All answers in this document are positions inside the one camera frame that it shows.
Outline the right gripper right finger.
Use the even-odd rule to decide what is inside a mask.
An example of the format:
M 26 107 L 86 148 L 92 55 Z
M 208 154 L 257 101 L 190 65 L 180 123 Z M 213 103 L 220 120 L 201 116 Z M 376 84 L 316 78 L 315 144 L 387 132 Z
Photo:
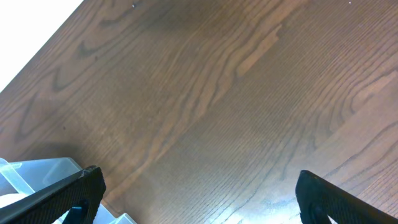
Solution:
M 397 219 L 308 170 L 301 170 L 295 195 L 303 224 L 391 223 Z

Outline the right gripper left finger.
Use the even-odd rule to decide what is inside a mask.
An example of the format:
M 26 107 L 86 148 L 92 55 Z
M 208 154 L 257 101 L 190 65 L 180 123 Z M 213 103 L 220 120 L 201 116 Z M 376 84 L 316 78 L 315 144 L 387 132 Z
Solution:
M 1 209 L 1 223 L 92 224 L 106 190 L 100 167 L 89 166 Z

